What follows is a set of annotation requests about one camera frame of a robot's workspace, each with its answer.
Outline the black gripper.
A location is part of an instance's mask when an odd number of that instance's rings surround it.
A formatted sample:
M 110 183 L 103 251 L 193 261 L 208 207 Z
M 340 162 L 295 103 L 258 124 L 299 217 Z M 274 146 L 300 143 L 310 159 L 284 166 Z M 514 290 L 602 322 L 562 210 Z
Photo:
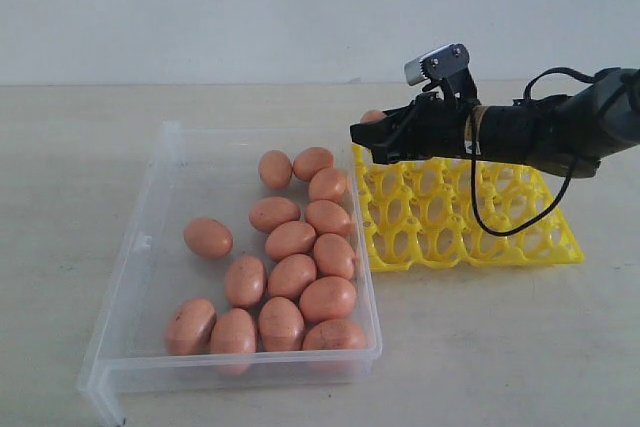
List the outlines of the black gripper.
M 469 115 L 477 101 L 415 99 L 409 105 L 384 110 L 385 118 L 350 126 L 351 141 L 366 148 L 374 164 L 427 160 L 432 157 L 470 159 Z

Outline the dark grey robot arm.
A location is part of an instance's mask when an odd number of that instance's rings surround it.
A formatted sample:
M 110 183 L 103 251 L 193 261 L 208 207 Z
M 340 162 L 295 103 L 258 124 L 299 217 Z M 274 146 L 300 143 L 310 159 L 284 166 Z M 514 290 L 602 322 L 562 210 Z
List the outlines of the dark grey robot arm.
M 558 177 L 591 178 L 601 160 L 639 143 L 639 72 L 607 68 L 593 76 L 564 68 L 586 83 L 574 95 L 534 99 L 529 88 L 507 106 L 484 105 L 463 70 L 431 85 L 383 118 L 353 124 L 352 141 L 376 164 L 433 157 L 526 165 Z

